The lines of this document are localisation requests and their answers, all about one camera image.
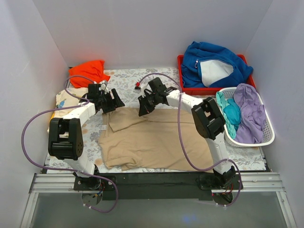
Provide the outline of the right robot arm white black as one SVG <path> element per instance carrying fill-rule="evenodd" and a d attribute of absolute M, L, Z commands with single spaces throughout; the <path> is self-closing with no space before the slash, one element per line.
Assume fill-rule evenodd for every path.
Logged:
<path fill-rule="evenodd" d="M 224 127 L 226 125 L 216 101 L 207 97 L 205 99 L 193 97 L 183 93 L 175 87 L 166 87 L 159 77 L 151 80 L 144 87 L 136 86 L 141 91 L 139 96 L 139 116 L 150 114 L 158 104 L 176 107 L 178 111 L 184 110 L 193 117 L 195 128 L 209 147 L 213 165 L 200 169 L 189 159 L 185 148 L 182 148 L 187 162 L 197 171 L 213 170 L 215 185 L 221 189 L 233 187 L 233 179 L 238 168 L 229 158 L 224 142 Z"/>

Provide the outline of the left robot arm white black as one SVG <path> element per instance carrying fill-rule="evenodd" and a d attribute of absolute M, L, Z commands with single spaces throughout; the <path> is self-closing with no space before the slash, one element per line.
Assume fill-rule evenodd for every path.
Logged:
<path fill-rule="evenodd" d="M 49 124 L 48 153 L 63 160 L 73 170 L 80 184 L 91 190 L 100 188 L 99 170 L 83 152 L 82 126 L 99 111 L 112 112 L 125 104 L 116 89 L 107 89 L 107 83 L 89 84 L 88 92 L 78 99 L 71 112 L 60 118 L 52 118 Z"/>

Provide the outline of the beige t shirt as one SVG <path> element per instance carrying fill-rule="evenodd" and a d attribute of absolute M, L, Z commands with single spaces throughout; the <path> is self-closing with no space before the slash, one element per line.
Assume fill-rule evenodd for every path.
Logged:
<path fill-rule="evenodd" d="M 98 143 L 109 169 L 120 166 L 123 171 L 134 168 L 193 171 L 182 148 L 196 167 L 213 165 L 207 142 L 186 111 L 155 109 L 151 114 L 139 116 L 138 109 L 123 107 L 104 114 L 103 124 L 106 129 Z"/>

